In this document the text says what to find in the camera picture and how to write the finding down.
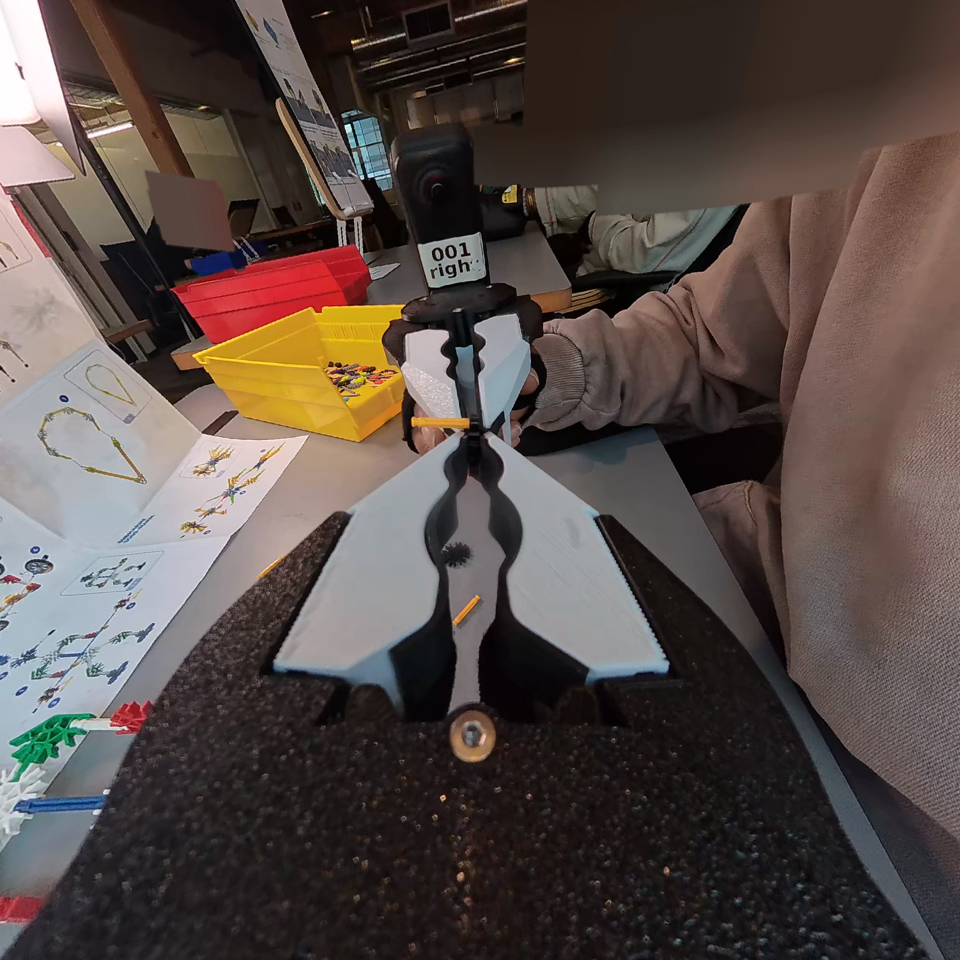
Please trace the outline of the printed instruction sheet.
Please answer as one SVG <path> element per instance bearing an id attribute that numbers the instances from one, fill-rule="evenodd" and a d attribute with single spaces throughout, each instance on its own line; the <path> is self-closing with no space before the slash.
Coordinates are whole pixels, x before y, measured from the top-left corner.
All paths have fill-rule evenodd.
<path id="1" fill-rule="evenodd" d="M 2 846 L 306 437 L 203 434 L 99 336 L 2 194 Z"/>

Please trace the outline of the colourful toy rod model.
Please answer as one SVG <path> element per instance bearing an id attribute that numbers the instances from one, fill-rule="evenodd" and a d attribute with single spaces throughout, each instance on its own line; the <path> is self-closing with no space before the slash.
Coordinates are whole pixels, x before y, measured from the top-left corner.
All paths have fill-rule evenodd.
<path id="1" fill-rule="evenodd" d="M 54 786 L 60 762 L 88 738 L 136 736 L 151 701 L 124 702 L 112 713 L 56 713 L 13 738 L 1 777 L 2 949 L 37 917 L 66 866 L 98 824 L 111 788 L 96 774 Z"/>

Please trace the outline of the pile of colourful toy pieces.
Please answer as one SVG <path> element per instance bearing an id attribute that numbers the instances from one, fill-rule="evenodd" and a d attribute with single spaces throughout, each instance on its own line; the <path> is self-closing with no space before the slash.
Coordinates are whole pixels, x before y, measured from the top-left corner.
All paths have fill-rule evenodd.
<path id="1" fill-rule="evenodd" d="M 345 402 L 365 399 L 400 375 L 393 366 L 367 366 L 328 362 L 325 373 Z"/>

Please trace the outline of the grey table with wooden edge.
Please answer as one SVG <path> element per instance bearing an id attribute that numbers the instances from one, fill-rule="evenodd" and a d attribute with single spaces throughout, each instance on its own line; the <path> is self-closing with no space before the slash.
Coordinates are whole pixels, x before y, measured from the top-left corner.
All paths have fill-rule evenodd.
<path id="1" fill-rule="evenodd" d="M 518 294 L 529 295 L 543 312 L 571 306 L 570 279 L 535 224 L 529 223 L 519 236 L 489 244 L 487 262 L 492 282 L 508 283 Z M 369 268 L 389 263 L 399 266 L 385 277 L 370 282 L 365 304 L 405 305 L 427 294 L 422 265 L 412 241 L 378 251 Z"/>

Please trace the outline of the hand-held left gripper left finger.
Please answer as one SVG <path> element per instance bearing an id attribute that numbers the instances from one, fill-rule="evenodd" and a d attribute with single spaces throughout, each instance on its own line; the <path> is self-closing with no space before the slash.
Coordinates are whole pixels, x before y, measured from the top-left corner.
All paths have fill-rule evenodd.
<path id="1" fill-rule="evenodd" d="M 441 553 L 469 442 L 447 438 L 360 500 L 299 602 L 275 672 L 376 685 L 403 716 L 445 716 L 457 654 Z"/>

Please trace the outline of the person's beige shirt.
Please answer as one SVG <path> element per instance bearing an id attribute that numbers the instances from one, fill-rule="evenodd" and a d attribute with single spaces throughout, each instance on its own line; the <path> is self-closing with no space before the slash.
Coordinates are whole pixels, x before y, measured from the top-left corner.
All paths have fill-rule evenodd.
<path id="1" fill-rule="evenodd" d="M 778 386 L 790 671 L 846 749 L 958 839 L 958 132 L 845 191 L 756 204 L 685 282 L 705 370 Z"/>

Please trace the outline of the person's right forearm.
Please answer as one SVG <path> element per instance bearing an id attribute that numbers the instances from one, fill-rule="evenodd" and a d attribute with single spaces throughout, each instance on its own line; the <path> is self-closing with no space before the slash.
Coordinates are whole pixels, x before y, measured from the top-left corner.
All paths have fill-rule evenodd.
<path id="1" fill-rule="evenodd" d="M 535 348 L 546 369 L 529 423 L 732 427 L 781 397 L 792 198 L 753 203 L 706 270 L 643 294 L 613 317 L 551 321 Z"/>

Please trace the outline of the printed display poster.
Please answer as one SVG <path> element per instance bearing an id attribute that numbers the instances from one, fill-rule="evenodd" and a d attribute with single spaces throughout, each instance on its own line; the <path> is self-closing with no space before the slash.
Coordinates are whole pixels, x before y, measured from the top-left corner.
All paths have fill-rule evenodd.
<path id="1" fill-rule="evenodd" d="M 275 88 L 275 108 L 319 197 L 338 221 L 374 211 L 338 120 L 319 89 L 282 1 L 234 7 Z"/>

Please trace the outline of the person's right hand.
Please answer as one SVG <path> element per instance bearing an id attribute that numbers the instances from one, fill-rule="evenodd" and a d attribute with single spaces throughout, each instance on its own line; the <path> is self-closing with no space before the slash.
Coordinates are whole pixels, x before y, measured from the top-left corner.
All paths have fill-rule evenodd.
<path id="1" fill-rule="evenodd" d="M 510 411 L 510 445 L 514 449 L 521 441 L 524 425 L 532 416 L 536 400 L 545 383 L 546 368 L 534 364 L 517 398 L 517 402 L 523 400 L 525 405 L 515 404 Z M 411 426 L 410 440 L 416 453 L 426 454 L 447 439 L 448 435 L 449 432 L 446 428 Z"/>

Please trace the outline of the yellow plastic bin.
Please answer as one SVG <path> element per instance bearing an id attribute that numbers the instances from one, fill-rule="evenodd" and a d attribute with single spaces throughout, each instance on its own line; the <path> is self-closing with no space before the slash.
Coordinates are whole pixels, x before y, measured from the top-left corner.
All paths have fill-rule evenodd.
<path id="1" fill-rule="evenodd" d="M 329 362 L 394 367 L 381 339 L 402 305 L 303 309 L 211 346 L 195 358 L 241 416 L 362 441 L 402 410 L 401 373 L 365 398 L 344 401 L 326 374 Z"/>

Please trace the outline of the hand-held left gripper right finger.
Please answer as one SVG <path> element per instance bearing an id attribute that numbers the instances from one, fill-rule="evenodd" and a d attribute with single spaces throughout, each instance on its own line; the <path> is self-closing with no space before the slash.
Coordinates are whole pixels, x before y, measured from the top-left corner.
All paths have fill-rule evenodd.
<path id="1" fill-rule="evenodd" d="M 497 437 L 478 457 L 488 530 L 503 553 L 479 647 L 481 702 L 500 716 L 536 716 L 575 688 L 668 677 L 599 513 Z"/>

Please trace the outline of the red plastic bin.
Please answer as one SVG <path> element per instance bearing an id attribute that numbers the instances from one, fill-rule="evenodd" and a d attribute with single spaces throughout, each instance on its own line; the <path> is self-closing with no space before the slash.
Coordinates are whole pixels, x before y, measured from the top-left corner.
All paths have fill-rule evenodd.
<path id="1" fill-rule="evenodd" d="M 372 282 L 354 245 L 258 260 L 174 288 L 213 345 L 258 330 L 306 308 L 357 306 Z"/>

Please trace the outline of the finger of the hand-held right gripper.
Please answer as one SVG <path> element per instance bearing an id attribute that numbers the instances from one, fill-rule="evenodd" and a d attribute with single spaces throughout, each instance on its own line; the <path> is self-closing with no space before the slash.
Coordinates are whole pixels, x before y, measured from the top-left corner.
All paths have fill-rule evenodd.
<path id="1" fill-rule="evenodd" d="M 511 412 L 531 371 L 530 344 L 518 315 L 485 318 L 474 326 L 479 338 L 476 374 L 484 428 L 503 442 L 511 440 Z"/>
<path id="2" fill-rule="evenodd" d="M 423 414 L 432 419 L 461 419 L 456 348 L 445 329 L 420 328 L 403 342 L 401 373 L 407 392 Z"/>

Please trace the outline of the grey desk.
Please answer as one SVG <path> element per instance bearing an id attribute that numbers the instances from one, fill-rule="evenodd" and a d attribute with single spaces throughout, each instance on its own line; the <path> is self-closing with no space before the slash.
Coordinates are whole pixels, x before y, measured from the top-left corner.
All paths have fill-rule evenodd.
<path id="1" fill-rule="evenodd" d="M 214 386 L 175 408 L 194 426 L 216 426 L 232 405 Z M 187 654 L 262 570 L 287 554 L 327 516 L 352 507 L 414 461 L 395 418 L 366 440 L 308 434 L 306 443 L 188 601 L 152 643 L 109 706 L 157 701 Z M 618 519 L 736 635 L 766 675 L 810 753 L 825 792 L 870 876 L 932 958 L 944 958 L 882 842 L 786 674 L 759 620 L 722 557 L 657 435 L 649 428 L 535 457 L 540 466 L 602 514 Z M 101 794 L 111 786 L 133 738 L 94 733 L 52 786 L 60 794 Z M 2 850 L 2 896 L 48 896 L 85 839 L 90 811 L 40 816 Z"/>

